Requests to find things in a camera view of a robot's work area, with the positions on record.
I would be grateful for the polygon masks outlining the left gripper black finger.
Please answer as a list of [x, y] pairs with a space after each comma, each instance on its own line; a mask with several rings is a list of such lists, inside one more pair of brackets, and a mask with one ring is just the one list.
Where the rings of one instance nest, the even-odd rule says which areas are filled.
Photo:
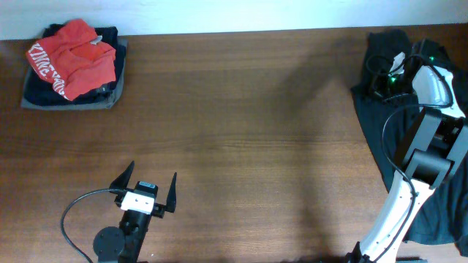
[[174, 213], [176, 210], [177, 196], [176, 196], [176, 180], [177, 173], [175, 172], [171, 180], [170, 188], [167, 194], [165, 210], [168, 213]]
[[109, 188], [127, 189], [134, 168], [135, 162], [131, 161], [129, 166], [110, 184]]

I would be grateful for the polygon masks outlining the dark green t-shirt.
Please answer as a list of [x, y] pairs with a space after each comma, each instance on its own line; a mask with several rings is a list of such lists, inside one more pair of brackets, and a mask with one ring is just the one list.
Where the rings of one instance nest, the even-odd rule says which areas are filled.
[[[400, 52], [408, 54], [412, 43], [400, 29], [370, 33], [364, 59], [382, 55], [392, 59]], [[416, 99], [407, 97], [383, 103], [369, 96], [371, 74], [364, 66], [361, 81], [351, 88], [355, 111], [369, 149], [382, 174], [382, 180], [389, 189], [393, 181], [393, 168], [385, 158], [384, 150], [394, 152], [404, 133], [414, 121], [418, 111], [414, 108], [398, 113], [389, 122], [382, 140], [382, 128], [388, 116], [400, 105], [414, 104]], [[467, 159], [463, 159], [455, 175], [442, 184], [415, 217], [404, 238], [423, 245], [453, 243], [459, 253], [467, 256]]]

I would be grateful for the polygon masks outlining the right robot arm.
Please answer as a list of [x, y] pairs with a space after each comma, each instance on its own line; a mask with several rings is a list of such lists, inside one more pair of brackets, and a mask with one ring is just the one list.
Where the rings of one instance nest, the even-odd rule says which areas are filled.
[[403, 242], [467, 254], [467, 73], [430, 39], [372, 34], [355, 110], [388, 197], [347, 262], [395, 262]]

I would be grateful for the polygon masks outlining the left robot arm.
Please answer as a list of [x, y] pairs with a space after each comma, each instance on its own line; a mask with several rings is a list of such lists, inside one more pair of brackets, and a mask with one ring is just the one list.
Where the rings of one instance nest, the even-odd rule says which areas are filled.
[[158, 186], [139, 181], [129, 188], [135, 163], [122, 172], [111, 184], [110, 192], [118, 208], [124, 211], [118, 226], [101, 229], [94, 238], [93, 249], [99, 262], [135, 263], [153, 217], [163, 218], [166, 213], [174, 213], [176, 208], [176, 179], [174, 175], [167, 194], [166, 203], [156, 201]]

